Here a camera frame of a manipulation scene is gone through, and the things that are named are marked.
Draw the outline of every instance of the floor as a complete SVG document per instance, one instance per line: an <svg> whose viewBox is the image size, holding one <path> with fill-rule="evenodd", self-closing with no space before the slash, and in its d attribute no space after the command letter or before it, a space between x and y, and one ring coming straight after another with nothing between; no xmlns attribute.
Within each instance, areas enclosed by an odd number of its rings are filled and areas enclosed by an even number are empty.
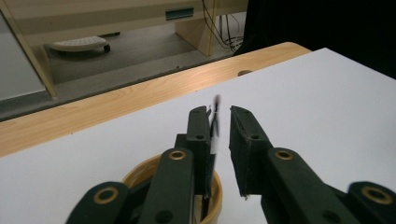
<svg viewBox="0 0 396 224"><path fill-rule="evenodd" d="M231 42L234 45L242 41L245 17L246 13L237 13L228 17ZM226 23L219 22L217 18L217 26L219 30L222 27L223 39L228 39ZM230 48L224 48L226 46L224 43L215 41L213 54L209 57L205 56L175 33L174 24L102 37L110 44L109 53L104 53L103 49L95 49L62 55L47 47L58 96L53 98L46 91L42 91L1 101L0 121L166 76L233 55Z"/></svg>

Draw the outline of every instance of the screw hole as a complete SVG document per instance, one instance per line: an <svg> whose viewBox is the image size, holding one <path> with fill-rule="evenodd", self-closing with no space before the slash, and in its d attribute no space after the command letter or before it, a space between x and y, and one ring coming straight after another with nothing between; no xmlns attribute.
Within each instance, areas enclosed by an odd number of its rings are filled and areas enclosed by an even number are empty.
<svg viewBox="0 0 396 224"><path fill-rule="evenodd" d="M289 161L293 159L293 155L287 151L278 151L275 155L283 161Z"/></svg>
<svg viewBox="0 0 396 224"><path fill-rule="evenodd" d="M169 158L174 161L180 161L186 158L187 154L184 151L173 151L169 154Z"/></svg>
<svg viewBox="0 0 396 224"><path fill-rule="evenodd" d="M384 190L366 186L361 189L361 193L371 201L381 204L393 203L392 197L387 194Z"/></svg>
<svg viewBox="0 0 396 224"><path fill-rule="evenodd" d="M116 188L108 187L97 191L93 196L93 201L99 204L111 203L117 198L118 195L119 191Z"/></svg>

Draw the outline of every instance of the wooden table edge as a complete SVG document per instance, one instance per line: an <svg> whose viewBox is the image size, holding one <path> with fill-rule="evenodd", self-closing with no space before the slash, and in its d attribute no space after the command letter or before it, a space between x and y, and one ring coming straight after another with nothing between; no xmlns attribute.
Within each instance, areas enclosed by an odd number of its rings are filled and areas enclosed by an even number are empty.
<svg viewBox="0 0 396 224"><path fill-rule="evenodd" d="M0 157L216 85L242 70L256 71L308 52L286 42L0 122Z"/></svg>

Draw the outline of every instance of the white tabletop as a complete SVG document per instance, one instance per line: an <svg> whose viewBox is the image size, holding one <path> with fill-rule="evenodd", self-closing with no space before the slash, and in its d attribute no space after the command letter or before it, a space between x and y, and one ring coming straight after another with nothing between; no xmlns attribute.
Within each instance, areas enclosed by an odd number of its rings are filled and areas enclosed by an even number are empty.
<svg viewBox="0 0 396 224"><path fill-rule="evenodd" d="M216 94L220 224L265 223L260 197L239 197L231 105L250 110L275 147L298 152L325 183L346 191L368 180L396 191L396 81L321 49L0 158L0 223L64 223L88 189L173 147L189 111Z"/></svg>

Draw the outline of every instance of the black cable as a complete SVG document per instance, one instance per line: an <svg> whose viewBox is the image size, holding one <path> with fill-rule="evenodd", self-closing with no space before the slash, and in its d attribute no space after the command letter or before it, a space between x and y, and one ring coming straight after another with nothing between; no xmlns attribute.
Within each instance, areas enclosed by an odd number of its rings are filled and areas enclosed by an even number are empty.
<svg viewBox="0 0 396 224"><path fill-rule="evenodd" d="M239 47L239 46L241 45L241 43L240 43L240 44L236 44L236 45L235 45L234 43L235 43L236 41L240 41L241 39L243 40L243 37L242 37L242 38L239 38L239 37L231 37L231 35L230 35L230 27L229 27L229 23L228 23L228 15L226 15L228 39L224 40L223 37L222 37L222 16L219 17L219 25L220 25L220 31L219 31L219 29L217 28L217 26L216 26L214 20L213 20L212 17L210 16L210 13L209 13L209 11L208 11L208 9L207 9L207 7L206 7L206 4L205 4L205 0L202 0L202 4L203 4L203 8L204 8L204 19L205 19L205 23L206 23L206 26L209 28L210 32L213 34L213 36L216 38L216 40L218 41L218 43L220 44L220 46L221 46L222 48L224 48L224 49L231 49L232 52L236 52L236 47ZM211 24L213 25L214 29L209 25L209 22L207 21L206 14L207 14L207 17L209 18L209 20L211 21ZM231 16L232 16L233 19L237 22L237 24L238 24L238 31L239 31L239 22L238 22L238 20L237 20L233 15L231 15Z"/></svg>

